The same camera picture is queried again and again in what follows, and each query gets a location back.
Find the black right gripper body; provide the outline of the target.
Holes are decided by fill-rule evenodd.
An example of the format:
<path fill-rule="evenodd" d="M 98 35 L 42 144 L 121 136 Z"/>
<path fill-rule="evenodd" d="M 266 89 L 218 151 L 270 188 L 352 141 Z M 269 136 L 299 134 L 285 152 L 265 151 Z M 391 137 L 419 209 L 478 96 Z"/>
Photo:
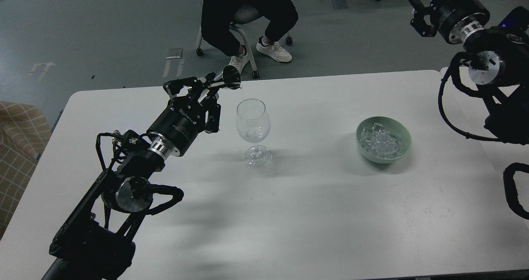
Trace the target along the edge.
<path fill-rule="evenodd" d="M 482 26 L 491 18 L 479 0 L 431 0 L 431 24 L 448 44 L 463 43 L 464 26 L 477 21 Z"/>

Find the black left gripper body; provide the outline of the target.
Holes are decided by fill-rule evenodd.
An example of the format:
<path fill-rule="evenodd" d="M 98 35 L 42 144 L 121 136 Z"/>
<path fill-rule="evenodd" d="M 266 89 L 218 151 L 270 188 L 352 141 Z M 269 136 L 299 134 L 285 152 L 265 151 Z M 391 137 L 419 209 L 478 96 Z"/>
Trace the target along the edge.
<path fill-rule="evenodd" d="M 154 141 L 162 138 L 171 144 L 171 155 L 183 156 L 197 135 L 204 131 L 205 109 L 199 95 L 175 96 L 147 129 L 148 137 Z"/>

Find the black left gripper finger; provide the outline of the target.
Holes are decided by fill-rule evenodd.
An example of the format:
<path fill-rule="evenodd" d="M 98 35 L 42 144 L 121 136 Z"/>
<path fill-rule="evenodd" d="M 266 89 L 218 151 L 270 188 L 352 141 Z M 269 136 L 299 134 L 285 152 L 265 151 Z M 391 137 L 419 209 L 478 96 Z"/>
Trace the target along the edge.
<path fill-rule="evenodd" d="M 178 94 L 184 88 L 191 88 L 188 90 L 188 97 L 192 102 L 201 104 L 200 97 L 205 90 L 204 82 L 197 77 L 174 79 L 163 84 L 164 91 L 169 95 L 168 104 L 171 104 L 175 99 L 180 98 Z"/>
<path fill-rule="evenodd" d="M 204 131 L 206 133 L 217 133 L 219 131 L 221 106 L 218 103 L 218 91 L 209 91 L 202 100 L 202 106 L 207 115 Z"/>

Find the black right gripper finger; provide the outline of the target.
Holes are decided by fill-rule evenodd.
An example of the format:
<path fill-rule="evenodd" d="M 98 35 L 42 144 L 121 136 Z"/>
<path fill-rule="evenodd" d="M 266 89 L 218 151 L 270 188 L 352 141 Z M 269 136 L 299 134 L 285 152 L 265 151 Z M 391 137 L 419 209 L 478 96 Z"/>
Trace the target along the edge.
<path fill-rule="evenodd" d="M 412 6 L 413 18 L 410 25 L 422 37 L 434 37 L 439 26 L 439 0 L 431 0 L 429 6 L 423 5 L 421 0 L 409 0 Z"/>

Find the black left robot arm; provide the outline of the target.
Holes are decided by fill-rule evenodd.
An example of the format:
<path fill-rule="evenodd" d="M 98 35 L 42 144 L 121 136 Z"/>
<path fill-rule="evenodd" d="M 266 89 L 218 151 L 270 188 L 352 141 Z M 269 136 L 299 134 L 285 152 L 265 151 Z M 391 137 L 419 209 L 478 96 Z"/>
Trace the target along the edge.
<path fill-rule="evenodd" d="M 100 133 L 102 172 L 58 230 L 49 248 L 55 261 L 44 280 L 116 280 L 131 265 L 133 242 L 148 215 L 179 203 L 178 187 L 149 182 L 171 155 L 181 157 L 199 133 L 217 133 L 221 88 L 240 88 L 214 73 L 164 83 L 170 99 L 144 134 Z"/>

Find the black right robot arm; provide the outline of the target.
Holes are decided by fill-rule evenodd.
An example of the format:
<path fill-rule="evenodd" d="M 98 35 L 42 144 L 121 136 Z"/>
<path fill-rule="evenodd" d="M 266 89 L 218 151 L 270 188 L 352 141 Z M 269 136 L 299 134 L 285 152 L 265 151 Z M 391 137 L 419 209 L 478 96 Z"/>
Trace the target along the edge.
<path fill-rule="evenodd" d="M 491 14 L 479 0 L 408 0 L 410 25 L 421 37 L 441 35 L 449 45 L 461 44 L 441 79 L 438 110 L 444 122 L 466 139 L 527 145 L 528 132 L 528 10 L 514 8 L 496 26 L 486 28 Z M 481 99 L 488 111 L 484 128 L 493 137 L 453 125 L 443 107 L 446 83 Z"/>

